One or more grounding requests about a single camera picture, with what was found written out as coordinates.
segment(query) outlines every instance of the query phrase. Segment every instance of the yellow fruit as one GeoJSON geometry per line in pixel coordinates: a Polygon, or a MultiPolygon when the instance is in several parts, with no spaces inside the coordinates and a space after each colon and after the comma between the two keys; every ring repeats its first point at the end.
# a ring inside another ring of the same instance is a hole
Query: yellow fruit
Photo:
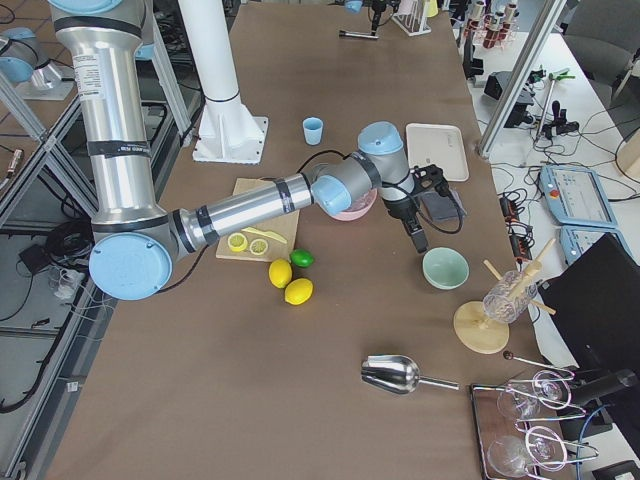
{"type": "Polygon", "coordinates": [[[269,250],[269,242],[262,238],[256,238],[249,244],[249,251],[254,255],[264,255],[269,250]]]}
{"type": "Polygon", "coordinates": [[[284,301],[291,305],[300,305],[311,298],[313,283],[307,278],[294,280],[284,290],[284,301]]]}
{"type": "Polygon", "coordinates": [[[232,233],[227,238],[227,245],[229,245],[229,250],[232,252],[242,252],[247,249],[247,237],[245,237],[242,233],[232,233]]]}
{"type": "Polygon", "coordinates": [[[271,280],[274,287],[286,287],[289,285],[292,276],[291,265],[284,258],[278,258],[269,265],[269,280],[271,280]]]}

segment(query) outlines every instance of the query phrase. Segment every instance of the white tray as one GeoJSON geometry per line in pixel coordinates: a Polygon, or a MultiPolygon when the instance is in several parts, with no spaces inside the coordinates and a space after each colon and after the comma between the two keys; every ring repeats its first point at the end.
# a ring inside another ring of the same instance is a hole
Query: white tray
{"type": "Polygon", "coordinates": [[[442,168],[447,180],[464,182],[469,178],[462,133],[458,127],[410,123],[406,131],[409,167],[426,167],[433,163],[442,168]]]}

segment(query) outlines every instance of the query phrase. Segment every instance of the bowl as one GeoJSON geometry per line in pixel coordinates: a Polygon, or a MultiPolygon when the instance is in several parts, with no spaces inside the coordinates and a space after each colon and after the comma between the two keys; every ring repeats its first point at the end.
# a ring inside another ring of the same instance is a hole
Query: bowl
{"type": "Polygon", "coordinates": [[[358,198],[349,208],[338,213],[337,215],[331,215],[331,218],[335,218],[336,220],[340,220],[341,222],[351,222],[353,220],[357,220],[360,217],[364,216],[367,213],[371,206],[376,201],[378,197],[378,191],[374,188],[373,190],[369,190],[363,196],[358,198]]]}
{"type": "Polygon", "coordinates": [[[452,290],[469,278],[469,264],[451,248],[429,250],[422,258],[422,273],[431,285],[440,290],[452,290]]]}

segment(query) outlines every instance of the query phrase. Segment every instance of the blue cable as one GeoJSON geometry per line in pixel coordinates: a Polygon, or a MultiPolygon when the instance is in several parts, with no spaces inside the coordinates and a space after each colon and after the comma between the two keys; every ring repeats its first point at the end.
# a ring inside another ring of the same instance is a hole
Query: blue cable
{"type": "MultiPolygon", "coordinates": [[[[607,404],[600,405],[593,412],[591,412],[591,414],[587,417],[587,419],[582,424],[582,429],[580,430],[580,436],[578,437],[578,443],[582,443],[584,434],[587,431],[587,427],[589,426],[589,423],[591,423],[591,420],[593,419],[593,417],[595,417],[598,413],[600,413],[602,410],[604,410],[608,406],[609,405],[607,404]]],[[[580,458],[580,447],[576,448],[576,458],[580,458]]],[[[580,471],[581,465],[582,465],[582,462],[576,462],[576,480],[582,480],[582,472],[580,471]]]]}

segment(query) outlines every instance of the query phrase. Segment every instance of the label on robot arm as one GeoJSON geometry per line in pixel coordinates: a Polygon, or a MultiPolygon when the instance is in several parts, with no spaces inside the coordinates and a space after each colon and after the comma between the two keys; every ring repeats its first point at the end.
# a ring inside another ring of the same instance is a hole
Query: label on robot arm
{"type": "Polygon", "coordinates": [[[80,100],[104,100],[98,55],[76,55],[73,57],[73,66],[80,100]]]}

